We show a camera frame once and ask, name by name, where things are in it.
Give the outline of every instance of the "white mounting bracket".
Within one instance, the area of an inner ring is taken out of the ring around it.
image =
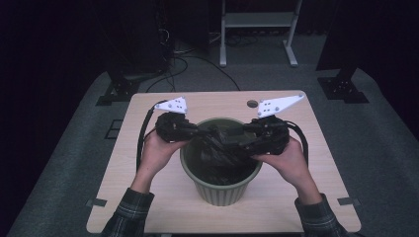
[[[298,96],[261,100],[259,103],[258,118],[261,119],[279,113],[303,98],[304,94],[301,93]]]
[[[178,114],[185,114],[188,112],[188,106],[186,105],[185,97],[179,97],[167,102],[163,102],[154,106],[154,109],[174,112]]]

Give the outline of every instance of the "hand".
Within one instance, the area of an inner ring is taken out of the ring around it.
[[[167,165],[173,153],[188,142],[168,143],[161,139],[155,130],[150,132],[145,138],[141,163],[130,188],[147,194],[154,176]]]
[[[314,204],[322,201],[322,197],[308,171],[299,141],[290,137],[290,142],[281,155],[255,155],[254,159],[263,161],[274,167],[298,192],[303,204]]]

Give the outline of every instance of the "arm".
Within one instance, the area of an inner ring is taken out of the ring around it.
[[[167,143],[155,131],[145,139],[141,164],[102,236],[143,236],[145,219],[154,199],[150,192],[154,176],[162,170],[173,153],[188,141]]]
[[[298,194],[295,207],[307,236],[348,236],[331,210],[327,198],[322,195],[308,171],[300,143],[290,137],[290,143],[281,155],[258,155],[253,157],[274,167],[281,176],[293,185]]]

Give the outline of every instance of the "flannel shirt cuff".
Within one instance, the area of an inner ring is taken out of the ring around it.
[[[154,194],[152,193],[146,195],[132,189],[126,189],[116,213],[127,219],[145,219],[153,199]]]
[[[321,196],[323,201],[318,204],[303,205],[298,198],[295,200],[304,232],[311,234],[308,236],[322,236],[326,233],[331,234],[330,236],[347,236],[347,232],[330,208],[326,195],[321,194]]]

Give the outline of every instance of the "table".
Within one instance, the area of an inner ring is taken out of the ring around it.
[[[257,109],[247,106],[249,100],[294,96],[302,91],[247,91],[135,94],[126,112],[118,140],[104,175],[97,198],[105,206],[92,208],[87,230],[101,232],[117,208],[126,188],[135,175],[136,144],[146,112],[161,100],[184,96],[187,119],[198,123],[204,119],[228,117],[250,122]],[[155,111],[147,130],[162,111]],[[350,232],[361,229],[361,223],[351,204],[340,205],[338,198],[348,193],[339,175],[323,133],[309,100],[303,100],[277,114],[280,119],[295,122],[309,144],[309,169],[320,191],[328,197],[339,222]],[[264,164],[250,182],[244,196],[230,206],[213,206],[198,194],[193,181],[180,163],[177,151],[167,167],[159,172],[151,186],[156,194],[145,224],[146,233],[282,233],[302,232],[296,209],[295,189],[278,172]]]
[[[297,0],[293,12],[284,13],[227,13],[225,12],[225,0],[222,0],[221,9],[221,44],[219,47],[219,65],[227,65],[225,48],[225,29],[227,28],[261,28],[261,27],[290,27],[289,36],[283,40],[284,49],[290,61],[291,67],[298,67],[291,44],[298,21],[299,10],[302,0]]]

